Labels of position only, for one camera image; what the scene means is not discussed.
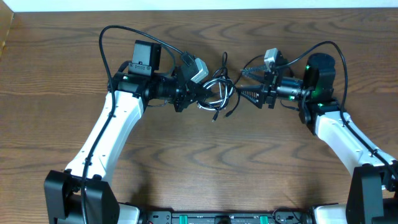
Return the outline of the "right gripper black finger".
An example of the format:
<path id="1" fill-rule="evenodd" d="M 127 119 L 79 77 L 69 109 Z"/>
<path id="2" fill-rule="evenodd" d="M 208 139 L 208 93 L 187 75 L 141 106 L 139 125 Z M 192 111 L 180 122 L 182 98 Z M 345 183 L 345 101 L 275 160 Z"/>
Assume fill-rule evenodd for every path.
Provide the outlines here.
<path id="1" fill-rule="evenodd" d="M 267 65 L 258 65 L 255 67 L 243 68 L 241 75 L 248 78 L 265 78 L 266 73 L 269 71 Z"/>
<path id="2" fill-rule="evenodd" d="M 264 85 L 242 86 L 238 88 L 241 96 L 261 109 L 264 104 Z"/>

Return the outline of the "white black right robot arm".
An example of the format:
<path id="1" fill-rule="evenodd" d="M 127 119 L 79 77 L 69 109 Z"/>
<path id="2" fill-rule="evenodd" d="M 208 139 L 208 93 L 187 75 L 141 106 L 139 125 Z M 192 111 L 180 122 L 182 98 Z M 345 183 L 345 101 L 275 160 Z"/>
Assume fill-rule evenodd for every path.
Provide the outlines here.
<path id="1" fill-rule="evenodd" d="M 325 142 L 351 175 L 345 204 L 312 206 L 297 223 L 397 223 L 397 159 L 378 148 L 354 124 L 344 106 L 333 97 L 335 59 L 323 53 L 309 56 L 302 79 L 283 76 L 289 64 L 280 51 L 266 52 L 263 65 L 244 67 L 241 74 L 258 85 L 239 89 L 258 108 L 273 108 L 276 100 L 297 102 L 300 120 Z"/>

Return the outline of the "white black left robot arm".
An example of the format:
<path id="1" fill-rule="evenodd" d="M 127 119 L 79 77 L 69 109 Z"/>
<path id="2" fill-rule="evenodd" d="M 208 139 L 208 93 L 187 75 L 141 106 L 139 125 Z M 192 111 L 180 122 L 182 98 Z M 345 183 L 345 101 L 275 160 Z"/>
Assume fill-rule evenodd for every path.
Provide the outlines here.
<path id="1" fill-rule="evenodd" d="M 108 84 L 103 110 L 85 144 L 66 166 L 44 181 L 50 223 L 142 223 L 141 211 L 119 203 L 111 190 L 114 170 L 127 137 L 150 100 L 173 104 L 177 112 L 210 96 L 200 85 L 208 75 L 205 62 L 184 52 L 182 64 L 158 73 L 164 45 L 138 40 L 133 56 Z"/>

